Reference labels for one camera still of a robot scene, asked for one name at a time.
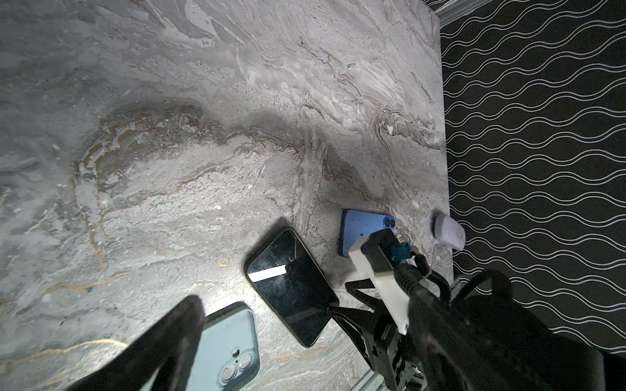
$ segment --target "gray marble tabletop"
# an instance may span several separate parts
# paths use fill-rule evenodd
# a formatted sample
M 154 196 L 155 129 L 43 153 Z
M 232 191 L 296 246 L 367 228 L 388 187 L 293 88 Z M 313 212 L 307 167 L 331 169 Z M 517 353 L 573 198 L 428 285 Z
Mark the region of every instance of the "gray marble tabletop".
M 61 389 L 189 294 L 255 312 L 254 390 L 345 390 L 331 321 L 301 347 L 243 263 L 276 225 L 345 307 L 343 208 L 394 215 L 451 277 L 439 22 L 420 0 L 61 0 L 0 21 L 3 390 Z

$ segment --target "black phone screen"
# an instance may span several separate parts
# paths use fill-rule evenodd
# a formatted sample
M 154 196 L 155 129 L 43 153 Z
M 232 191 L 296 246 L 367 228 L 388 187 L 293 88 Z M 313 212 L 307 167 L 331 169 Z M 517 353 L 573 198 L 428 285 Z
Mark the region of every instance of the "black phone screen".
M 297 233 L 286 228 L 249 263 L 248 279 L 305 347 L 315 343 L 339 299 Z

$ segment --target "wavy patterned carpet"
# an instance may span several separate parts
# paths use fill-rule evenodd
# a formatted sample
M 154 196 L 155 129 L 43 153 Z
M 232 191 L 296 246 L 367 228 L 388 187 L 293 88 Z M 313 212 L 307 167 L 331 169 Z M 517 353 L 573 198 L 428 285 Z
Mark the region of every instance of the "wavy patterned carpet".
M 455 268 L 503 271 L 554 332 L 622 355 L 624 5 L 494 0 L 441 32 L 450 209 L 468 239 Z

